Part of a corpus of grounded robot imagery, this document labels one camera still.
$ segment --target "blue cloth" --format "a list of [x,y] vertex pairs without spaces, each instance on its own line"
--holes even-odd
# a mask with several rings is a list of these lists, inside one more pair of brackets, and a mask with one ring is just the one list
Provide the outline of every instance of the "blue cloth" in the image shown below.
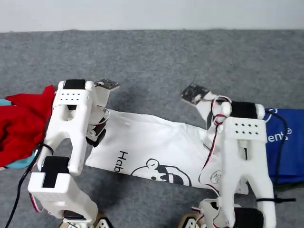
[[[282,149],[279,184],[304,181],[304,110],[269,109],[283,117],[288,124],[288,133]],[[267,163],[270,178],[273,180],[276,159],[281,144],[284,126],[274,115],[266,114]]]
[[[0,106],[6,106],[6,105],[11,105],[11,101],[5,100],[5,99],[0,99]],[[33,152],[31,156],[20,159],[18,161],[14,161],[11,164],[8,164],[6,168],[11,168],[11,169],[22,169],[30,165],[30,163],[33,161],[35,157],[35,153]]]
[[11,105],[11,101],[0,99],[0,106]]

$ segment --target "black cable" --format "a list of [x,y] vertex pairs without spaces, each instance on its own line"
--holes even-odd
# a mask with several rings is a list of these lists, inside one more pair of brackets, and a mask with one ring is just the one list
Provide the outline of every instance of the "black cable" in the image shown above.
[[72,227],[78,228],[77,226],[75,226],[74,224],[68,222],[69,225],[71,225]]
[[47,129],[48,129],[48,123],[49,123],[49,120],[50,120],[50,117],[49,119],[47,120],[47,123],[45,125],[45,129],[43,131],[43,137],[42,137],[42,140],[41,142],[36,146],[35,150],[37,150],[37,153],[33,159],[33,161],[30,163],[30,165],[27,167],[27,169],[25,170],[25,172],[23,173],[22,177],[20,178],[19,180],[19,183],[18,183],[18,187],[17,187],[17,195],[16,195],[16,200],[15,200],[15,203],[14,203],[14,206],[13,206],[13,209],[11,210],[11,213],[10,213],[10,216],[9,216],[9,220],[8,222],[6,223],[5,225],[5,228],[8,228],[10,223],[11,223],[11,220],[13,219],[14,217],[14,214],[15,214],[15,211],[16,211],[16,208],[18,206],[18,202],[19,202],[19,198],[20,198],[20,193],[21,193],[21,186],[23,184],[23,181],[25,180],[25,178],[27,177],[27,175],[31,172],[32,168],[34,167],[35,165],[35,162],[37,161],[40,153],[41,153],[41,150],[43,147],[47,147],[49,150],[51,150],[52,154],[54,153],[54,150],[49,146],[49,145],[46,145],[44,144],[44,139],[45,139],[45,135],[46,135],[46,132],[47,132]]
[[261,202],[261,201],[274,201],[275,203],[283,203],[283,202],[295,202],[296,198],[288,198],[288,199],[282,199],[282,198],[278,198],[277,197],[277,186],[279,183],[279,177],[280,177],[280,167],[281,167],[281,157],[282,157],[282,148],[284,146],[285,143],[285,139],[287,136],[287,132],[288,132],[288,124],[286,122],[286,120],[281,117],[279,114],[277,113],[273,113],[269,110],[265,110],[266,113],[270,114],[270,115],[274,115],[276,118],[278,118],[279,120],[282,121],[283,126],[284,126],[284,135],[283,138],[281,140],[281,144],[279,146],[278,149],[278,153],[277,153],[277,158],[276,158],[276,164],[275,164],[275,179],[274,179],[274,199],[268,199],[268,198],[261,198],[261,199],[257,199],[257,202]]

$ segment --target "blue bag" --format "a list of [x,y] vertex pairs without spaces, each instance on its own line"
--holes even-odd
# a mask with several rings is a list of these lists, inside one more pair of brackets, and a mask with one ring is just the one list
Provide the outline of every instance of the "blue bag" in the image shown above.
[[[288,132],[282,148],[279,170],[279,184],[304,181],[304,110],[267,109],[284,118],[288,124]],[[265,115],[267,131],[267,163],[272,180],[276,174],[276,160],[284,135],[283,122],[272,114]]]

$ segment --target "teal cloth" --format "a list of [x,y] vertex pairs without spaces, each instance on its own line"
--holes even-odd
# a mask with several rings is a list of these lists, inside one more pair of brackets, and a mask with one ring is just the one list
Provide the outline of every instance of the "teal cloth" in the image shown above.
[[[0,99],[0,106],[6,106],[6,105],[11,105],[11,101]],[[18,161],[14,161],[11,164],[8,164],[6,168],[22,169],[28,167],[30,163],[33,161],[34,157],[35,157],[35,153],[33,152],[31,156],[24,159],[20,159]]]

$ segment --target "gray carpet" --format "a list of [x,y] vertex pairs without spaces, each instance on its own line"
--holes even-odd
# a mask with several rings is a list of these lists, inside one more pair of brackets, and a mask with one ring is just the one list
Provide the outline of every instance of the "gray carpet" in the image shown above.
[[[192,81],[216,94],[266,107],[304,108],[304,31],[65,31],[0,34],[0,97],[40,93],[60,80],[109,78],[121,84],[109,107],[202,126],[180,92]],[[65,141],[57,150],[67,155]],[[4,227],[23,171],[0,172],[0,227]],[[174,228],[209,190],[178,186],[85,167],[76,178],[116,228]],[[55,228],[59,220],[36,214],[27,181],[10,227]],[[282,197],[277,227],[304,226],[303,189]],[[236,196],[255,206],[252,195]]]

